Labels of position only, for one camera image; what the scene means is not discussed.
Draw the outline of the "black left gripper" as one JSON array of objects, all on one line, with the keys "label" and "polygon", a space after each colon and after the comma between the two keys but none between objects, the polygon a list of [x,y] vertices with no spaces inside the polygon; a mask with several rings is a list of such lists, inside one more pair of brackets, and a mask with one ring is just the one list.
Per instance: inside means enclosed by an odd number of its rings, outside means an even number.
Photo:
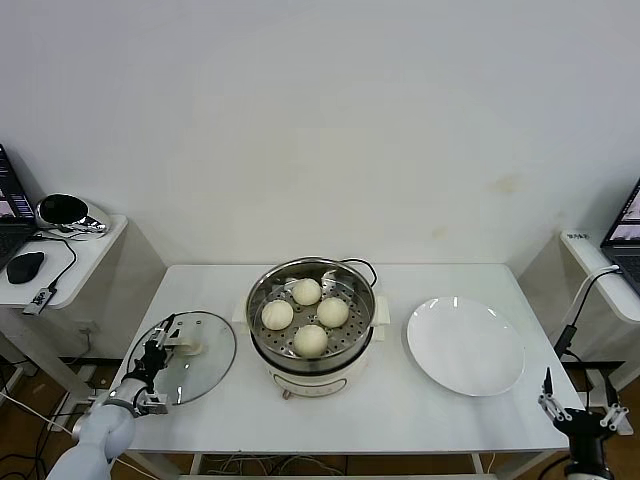
[{"label": "black left gripper", "polygon": [[130,377],[142,381],[146,386],[153,386],[156,375],[166,367],[167,352],[164,342],[174,323],[176,315],[170,314],[163,319],[144,344],[144,354],[135,361]]}]

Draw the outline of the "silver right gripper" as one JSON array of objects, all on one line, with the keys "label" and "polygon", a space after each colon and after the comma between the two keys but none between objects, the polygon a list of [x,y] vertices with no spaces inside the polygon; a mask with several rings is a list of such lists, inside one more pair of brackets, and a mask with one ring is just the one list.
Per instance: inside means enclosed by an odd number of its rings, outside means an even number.
[{"label": "silver right gripper", "polygon": [[604,463],[604,442],[609,431],[617,432],[626,419],[629,409],[613,403],[606,415],[589,413],[586,410],[567,410],[553,395],[553,381],[550,368],[542,383],[538,404],[552,421],[554,427],[569,439],[570,457],[577,463]]}]

